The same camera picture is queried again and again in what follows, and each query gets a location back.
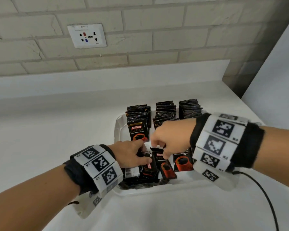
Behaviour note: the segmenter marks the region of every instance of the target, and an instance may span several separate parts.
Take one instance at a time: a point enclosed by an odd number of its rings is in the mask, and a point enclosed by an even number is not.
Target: brick wall
[[[70,24],[102,23],[76,49]],[[0,76],[231,59],[239,96],[289,23],[289,0],[0,0]]]

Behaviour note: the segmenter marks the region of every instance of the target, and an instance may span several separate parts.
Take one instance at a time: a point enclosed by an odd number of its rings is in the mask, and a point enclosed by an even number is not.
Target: black wristband
[[[202,131],[204,125],[206,124],[206,121],[208,120],[210,115],[211,115],[210,113],[204,113],[200,117],[196,118],[195,128],[193,129],[193,132],[189,138],[189,144],[190,144],[193,152],[195,150],[196,143],[197,143],[197,140],[200,136],[200,133],[201,133],[201,131]]]
[[[104,144],[100,144],[100,146],[102,148],[104,148],[106,151],[108,151],[110,153],[110,155],[115,158],[115,155],[113,154],[112,150],[104,145]],[[80,193],[84,194],[88,191],[92,191],[93,194],[96,194],[99,190],[97,189],[93,179],[90,177],[90,175],[87,173],[87,171],[85,171],[84,167],[82,165],[80,165],[75,159],[74,156],[78,155],[80,152],[83,152],[87,149],[89,149],[92,146],[86,147],[85,149],[71,155],[70,159],[68,161],[66,161],[65,163],[65,167],[64,170],[66,171],[66,173],[69,175],[69,177],[71,178],[71,180],[80,186]]]
[[[235,150],[231,163],[235,167],[252,168],[264,136],[264,130],[249,122]]]

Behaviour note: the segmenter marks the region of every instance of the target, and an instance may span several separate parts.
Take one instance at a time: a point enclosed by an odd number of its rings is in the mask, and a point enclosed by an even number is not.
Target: white countertop
[[[208,112],[261,120],[221,81],[0,100],[0,192],[59,164],[88,145],[113,142],[127,105],[196,98]],[[289,230],[289,188],[253,170]],[[45,230],[274,230],[270,207],[254,182],[240,177],[226,192],[196,189],[120,197],[110,192],[85,220],[72,207]]]

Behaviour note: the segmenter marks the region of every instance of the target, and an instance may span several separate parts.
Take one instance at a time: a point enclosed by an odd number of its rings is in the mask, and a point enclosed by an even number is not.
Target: hand
[[[151,135],[151,145],[166,146],[163,157],[168,159],[171,154],[184,152],[190,147],[189,139],[196,125],[196,118],[178,121],[165,121]]]
[[[133,168],[152,162],[150,157],[138,157],[136,155],[140,148],[142,151],[147,150],[142,140],[118,141],[108,147],[112,150],[113,154],[115,154],[116,161],[119,163],[121,168]]]

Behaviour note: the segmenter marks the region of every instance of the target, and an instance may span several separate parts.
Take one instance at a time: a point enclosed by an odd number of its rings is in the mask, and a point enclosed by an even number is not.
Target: white refrigerator side
[[[289,25],[242,100],[266,125],[289,129]]]

